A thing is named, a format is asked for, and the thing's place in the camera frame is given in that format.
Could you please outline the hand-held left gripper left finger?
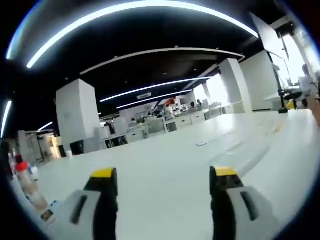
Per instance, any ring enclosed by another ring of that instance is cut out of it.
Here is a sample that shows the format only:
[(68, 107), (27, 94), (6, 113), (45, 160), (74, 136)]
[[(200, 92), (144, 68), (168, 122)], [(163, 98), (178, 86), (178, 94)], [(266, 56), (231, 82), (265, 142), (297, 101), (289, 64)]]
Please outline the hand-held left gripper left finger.
[(94, 171), (84, 189), (76, 190), (57, 208), (49, 226), (52, 240), (115, 240), (118, 214), (117, 169)]

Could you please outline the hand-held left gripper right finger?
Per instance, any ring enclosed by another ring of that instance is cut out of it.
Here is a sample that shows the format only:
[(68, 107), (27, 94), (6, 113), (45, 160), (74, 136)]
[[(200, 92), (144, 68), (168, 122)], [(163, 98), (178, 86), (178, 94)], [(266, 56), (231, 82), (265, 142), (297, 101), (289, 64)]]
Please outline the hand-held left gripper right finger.
[(245, 186), (230, 167), (211, 166), (209, 191), (214, 240), (272, 240), (277, 218), (271, 203)]

